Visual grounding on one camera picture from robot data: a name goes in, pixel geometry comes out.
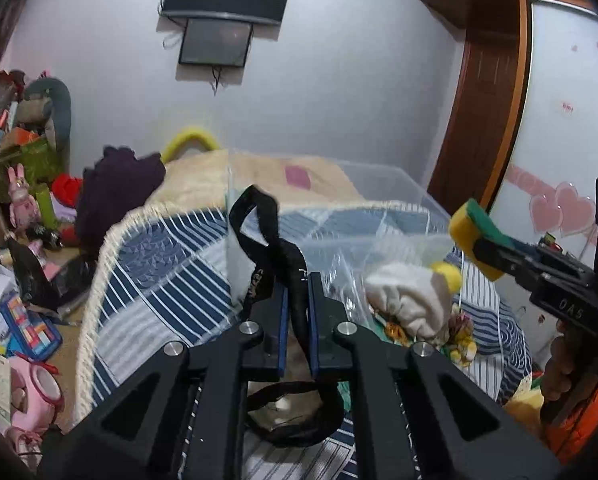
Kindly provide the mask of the person's right hand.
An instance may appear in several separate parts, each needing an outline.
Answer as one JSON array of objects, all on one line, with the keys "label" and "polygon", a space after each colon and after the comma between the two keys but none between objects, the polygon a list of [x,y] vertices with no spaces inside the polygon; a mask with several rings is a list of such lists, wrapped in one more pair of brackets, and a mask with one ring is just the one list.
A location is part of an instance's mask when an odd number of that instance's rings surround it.
[{"label": "person's right hand", "polygon": [[571,374],[574,371],[568,326],[565,322],[558,321],[556,329],[558,336],[550,345],[550,357],[541,382],[541,392],[545,401],[558,401],[570,391]]}]

